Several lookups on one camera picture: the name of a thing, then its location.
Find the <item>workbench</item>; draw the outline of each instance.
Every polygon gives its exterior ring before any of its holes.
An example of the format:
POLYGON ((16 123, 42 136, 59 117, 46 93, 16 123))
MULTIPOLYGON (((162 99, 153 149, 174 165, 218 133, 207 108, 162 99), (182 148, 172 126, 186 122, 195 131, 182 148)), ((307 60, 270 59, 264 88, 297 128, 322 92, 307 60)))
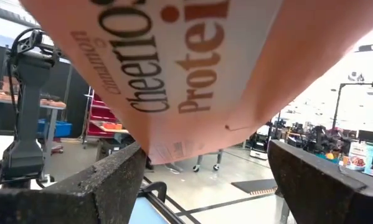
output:
MULTIPOLYGON (((5 92, 3 92, 2 90, 0 90, 0 103, 12 104, 11 96, 5 94, 5 92)), ((50 154, 54 141, 57 112, 58 110, 64 110, 66 108, 66 104, 63 102, 41 100, 40 107, 48 109, 47 116, 49 118, 47 119, 44 130, 45 144, 42 146, 42 153, 45 158, 45 164, 48 164, 50 162, 50 154)))

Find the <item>monitor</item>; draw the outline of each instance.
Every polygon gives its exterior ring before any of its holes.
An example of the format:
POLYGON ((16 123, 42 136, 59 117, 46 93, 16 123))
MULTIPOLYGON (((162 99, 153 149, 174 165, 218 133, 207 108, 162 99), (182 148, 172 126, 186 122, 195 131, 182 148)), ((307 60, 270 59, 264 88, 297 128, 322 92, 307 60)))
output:
POLYGON ((358 139, 362 141, 373 141, 373 131, 359 130, 358 139))

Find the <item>cable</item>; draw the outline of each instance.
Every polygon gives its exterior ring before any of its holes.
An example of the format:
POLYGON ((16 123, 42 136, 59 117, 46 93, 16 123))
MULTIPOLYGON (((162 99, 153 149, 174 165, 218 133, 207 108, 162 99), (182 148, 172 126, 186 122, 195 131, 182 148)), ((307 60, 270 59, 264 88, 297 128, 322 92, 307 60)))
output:
MULTIPOLYGON (((40 28, 28 28, 21 32, 13 41, 12 47, 9 53, 9 58, 6 62, 6 69, 7 69, 7 75, 9 77, 9 90, 11 92, 11 100, 13 109, 15 112, 15 124, 14 124, 14 139, 16 140, 18 137, 18 127, 17 127, 17 121, 19 119, 19 105, 16 105, 15 96, 14 96, 14 89, 13 89, 13 81, 12 81, 12 63, 16 63, 17 60, 17 46, 19 45, 19 40, 22 38, 22 36, 30 31, 33 30, 41 30, 40 28)), ((22 84, 19 83, 19 93, 17 94, 17 101, 19 102, 21 100, 21 90, 22 90, 22 84)))
POLYGON ((35 182, 37 183, 37 185, 38 185, 40 188, 42 188, 42 189, 45 188, 45 186, 42 184, 42 182, 41 182, 40 179, 36 179, 35 182))

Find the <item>gray floor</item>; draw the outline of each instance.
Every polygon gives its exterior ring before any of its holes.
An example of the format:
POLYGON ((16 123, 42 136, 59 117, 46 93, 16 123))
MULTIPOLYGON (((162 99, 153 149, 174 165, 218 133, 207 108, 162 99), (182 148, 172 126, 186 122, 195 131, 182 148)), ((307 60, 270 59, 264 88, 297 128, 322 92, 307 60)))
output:
MULTIPOLYGON (((95 161, 96 147, 91 145, 83 149, 78 141, 62 143, 65 152, 54 154, 47 170, 60 181, 95 161)), ((231 182, 273 178, 267 161, 254 159, 248 150, 236 147, 226 149, 218 171, 213 170, 216 156, 204 156, 200 171, 195 173, 192 167, 196 159, 177 162, 183 171, 171 172, 165 166, 156 166, 154 172, 146 173, 150 181, 164 181, 168 185, 168 196, 183 211, 171 204, 166 205, 179 213, 185 223, 280 223, 284 200, 270 195, 257 199, 231 185, 231 182)), ((290 215, 287 223, 294 223, 290 215)))

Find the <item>caster wheel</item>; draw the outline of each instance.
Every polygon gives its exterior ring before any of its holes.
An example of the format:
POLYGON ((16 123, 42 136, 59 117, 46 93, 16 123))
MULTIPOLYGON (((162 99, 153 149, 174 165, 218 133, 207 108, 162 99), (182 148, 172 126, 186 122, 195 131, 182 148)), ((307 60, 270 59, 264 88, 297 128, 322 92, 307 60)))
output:
POLYGON ((199 170, 200 170, 199 167, 197 167, 197 166, 194 166, 194 167, 193 167, 193 172, 198 172, 199 170))

